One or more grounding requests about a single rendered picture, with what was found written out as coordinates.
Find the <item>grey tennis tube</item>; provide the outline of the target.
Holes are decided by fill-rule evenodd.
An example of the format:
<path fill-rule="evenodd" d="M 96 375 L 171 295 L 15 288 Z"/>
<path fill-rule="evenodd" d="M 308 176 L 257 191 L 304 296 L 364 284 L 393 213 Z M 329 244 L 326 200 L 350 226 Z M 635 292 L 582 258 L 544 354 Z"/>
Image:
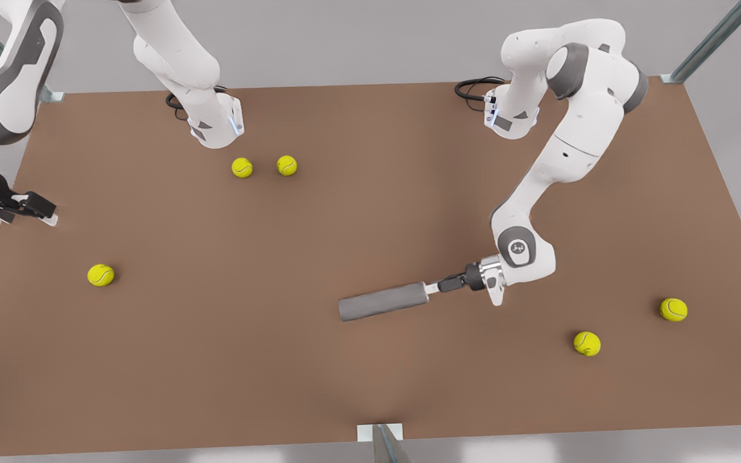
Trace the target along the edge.
<path fill-rule="evenodd" d="M 417 307 L 428 301 L 426 284 L 415 282 L 415 284 L 341 299 L 338 301 L 338 310 L 341 321 L 349 322 L 376 314 L 393 313 L 393 311 L 404 308 Z"/>

